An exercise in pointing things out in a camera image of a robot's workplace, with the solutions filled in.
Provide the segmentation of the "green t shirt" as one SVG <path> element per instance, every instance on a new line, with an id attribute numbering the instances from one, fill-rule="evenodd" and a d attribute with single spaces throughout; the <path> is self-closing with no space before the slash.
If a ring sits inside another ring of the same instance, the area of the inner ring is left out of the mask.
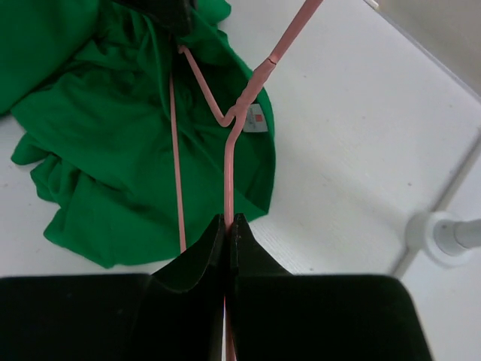
<path id="1" fill-rule="evenodd" d="M 1 3 L 1 112 L 25 130 L 12 161 L 59 206 L 47 240 L 105 268 L 176 257 L 175 162 L 188 243 L 222 212 L 229 129 L 177 48 L 227 111 L 252 74 L 218 27 L 230 12 L 200 1 L 179 38 L 112 1 Z"/>

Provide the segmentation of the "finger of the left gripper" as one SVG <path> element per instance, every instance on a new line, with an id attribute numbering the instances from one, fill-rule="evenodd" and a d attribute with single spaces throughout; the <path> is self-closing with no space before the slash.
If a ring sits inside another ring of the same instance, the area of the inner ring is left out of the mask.
<path id="1" fill-rule="evenodd" d="M 192 11 L 198 7 L 194 0 L 119 0 L 119 3 L 147 16 L 176 36 L 190 34 Z"/>

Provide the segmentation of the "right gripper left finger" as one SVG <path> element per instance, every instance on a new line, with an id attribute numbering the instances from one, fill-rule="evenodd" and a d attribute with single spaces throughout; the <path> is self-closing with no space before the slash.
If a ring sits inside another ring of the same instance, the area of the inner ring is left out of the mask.
<path id="1" fill-rule="evenodd" d="M 1 358 L 220 359 L 224 240 L 217 215 L 152 274 L 2 278 Z"/>

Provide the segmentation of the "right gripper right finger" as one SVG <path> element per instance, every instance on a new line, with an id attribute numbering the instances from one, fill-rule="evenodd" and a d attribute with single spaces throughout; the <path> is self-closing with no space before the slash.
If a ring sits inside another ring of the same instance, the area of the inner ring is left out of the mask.
<path id="1" fill-rule="evenodd" d="M 403 284 L 386 275 L 294 275 L 238 214 L 229 313 L 239 360 L 430 360 Z"/>

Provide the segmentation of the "pink wire hanger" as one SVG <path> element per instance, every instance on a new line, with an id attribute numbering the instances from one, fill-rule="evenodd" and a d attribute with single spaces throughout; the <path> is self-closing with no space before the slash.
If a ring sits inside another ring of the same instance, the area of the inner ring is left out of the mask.
<path id="1" fill-rule="evenodd" d="M 263 86 L 267 82 L 269 76 L 276 68 L 277 63 L 282 59 L 283 55 L 292 45 L 293 41 L 298 37 L 307 22 L 316 12 L 317 8 L 322 4 L 322 0 L 305 1 L 294 19 L 291 21 L 286 31 L 283 33 L 280 40 L 277 42 L 271 54 L 253 71 L 252 77 L 249 79 L 247 86 L 237 98 L 235 104 L 229 108 L 226 115 L 224 115 L 215 98 L 213 97 L 210 88 L 201 73 L 200 68 L 195 62 L 190 50 L 185 45 L 178 47 L 179 53 L 183 53 L 195 75 L 198 85 L 209 105 L 216 121 L 222 127 L 227 127 L 235 119 L 235 123 L 229 133 L 228 139 L 225 143 L 224 154 L 224 219 L 226 231 L 230 231 L 234 223 L 234 148 L 236 141 L 243 131 L 244 124 L 247 118 L 247 111 L 250 105 L 256 100 L 257 95 L 261 92 Z M 177 213 L 179 223 L 180 236 L 180 250 L 186 250 L 186 236 L 185 223 L 183 215 L 183 196 L 181 185 L 181 170 L 179 159 L 179 147 L 177 140 L 177 118 L 175 110 L 174 99 L 174 81 L 173 76 L 170 77 L 169 90 L 171 102 L 171 131 L 174 151 L 174 173 L 176 181 L 176 196 L 177 196 Z M 234 350 L 234 335 L 231 330 L 231 322 L 226 309 L 226 300 L 224 298 L 224 320 L 225 320 L 225 360 L 237 360 Z"/>

